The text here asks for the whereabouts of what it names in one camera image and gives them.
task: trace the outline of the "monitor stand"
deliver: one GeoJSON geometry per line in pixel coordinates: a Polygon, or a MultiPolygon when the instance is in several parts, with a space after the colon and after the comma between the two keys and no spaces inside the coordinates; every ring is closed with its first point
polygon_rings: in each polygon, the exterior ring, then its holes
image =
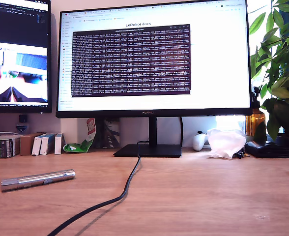
{"type": "MultiPolygon", "coordinates": [[[[157,144],[157,117],[149,117],[149,144],[140,144],[141,157],[180,157],[181,145],[157,144]]],[[[114,156],[137,157],[138,145],[128,144],[114,153],[114,156]]]]}

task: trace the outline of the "game controller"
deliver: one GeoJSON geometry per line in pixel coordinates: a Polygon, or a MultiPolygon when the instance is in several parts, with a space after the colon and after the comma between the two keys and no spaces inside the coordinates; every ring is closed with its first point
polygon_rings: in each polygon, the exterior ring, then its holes
{"type": "Polygon", "coordinates": [[[206,134],[202,134],[202,132],[198,131],[198,135],[193,137],[193,149],[195,151],[200,151],[207,139],[208,136],[206,134]]]}

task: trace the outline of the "monitor base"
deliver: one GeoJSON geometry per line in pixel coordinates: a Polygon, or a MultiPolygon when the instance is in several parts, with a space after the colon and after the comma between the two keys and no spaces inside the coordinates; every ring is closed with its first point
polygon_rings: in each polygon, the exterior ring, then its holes
{"type": "MultiPolygon", "coordinates": [[[[137,157],[138,145],[128,144],[114,153],[119,157],[137,157]]],[[[140,157],[180,157],[182,155],[181,145],[140,145],[140,157]]]]}

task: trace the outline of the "silver pen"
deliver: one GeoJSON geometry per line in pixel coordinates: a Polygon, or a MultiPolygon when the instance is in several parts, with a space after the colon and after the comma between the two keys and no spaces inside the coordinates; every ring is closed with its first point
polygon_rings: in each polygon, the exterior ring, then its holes
{"type": "Polygon", "coordinates": [[[51,172],[41,175],[25,176],[19,178],[8,178],[1,181],[1,191],[9,191],[19,188],[28,188],[36,185],[54,183],[58,181],[73,179],[75,177],[75,171],[65,170],[51,172]]]}

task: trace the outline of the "white wall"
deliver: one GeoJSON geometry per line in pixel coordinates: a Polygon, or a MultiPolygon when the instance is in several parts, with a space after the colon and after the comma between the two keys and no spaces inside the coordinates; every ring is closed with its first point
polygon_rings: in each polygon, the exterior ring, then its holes
{"type": "MultiPolygon", "coordinates": [[[[52,0],[52,75],[53,75],[53,113],[29,115],[29,132],[46,131],[65,133],[68,143],[80,143],[87,135],[86,119],[57,119],[56,92],[57,92],[57,69],[58,69],[58,34],[59,12],[66,10],[92,9],[114,6],[128,6],[135,4],[162,3],[177,0],[52,0]]],[[[16,131],[18,122],[17,114],[0,114],[0,131],[16,131]]],[[[184,140],[186,147],[192,146],[192,138],[197,131],[206,132],[216,126],[215,117],[183,118],[184,140]]],[[[136,143],[138,140],[148,139],[147,118],[122,118],[121,119],[121,145],[136,143]]],[[[178,118],[158,118],[158,143],[179,144],[180,123],[178,118]]]]}

